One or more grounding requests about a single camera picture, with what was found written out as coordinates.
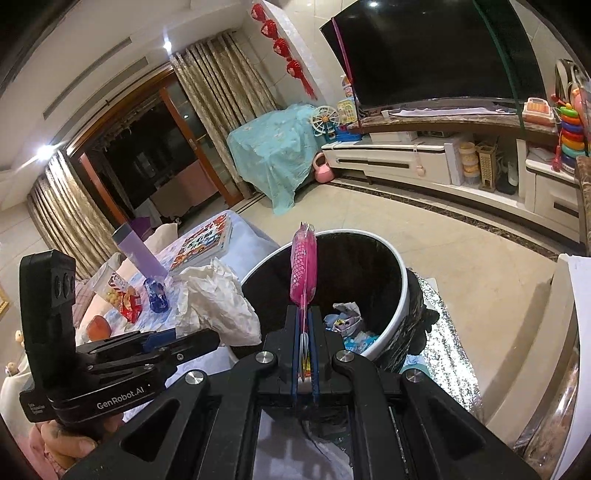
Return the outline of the person's left hand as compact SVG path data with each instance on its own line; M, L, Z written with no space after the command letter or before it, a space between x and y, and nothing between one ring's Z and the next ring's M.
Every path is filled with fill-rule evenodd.
M99 440L72 433L55 420L36 424L29 436L35 470L43 479L60 479L78 460L108 440L123 424L122 414L106 418L99 428Z

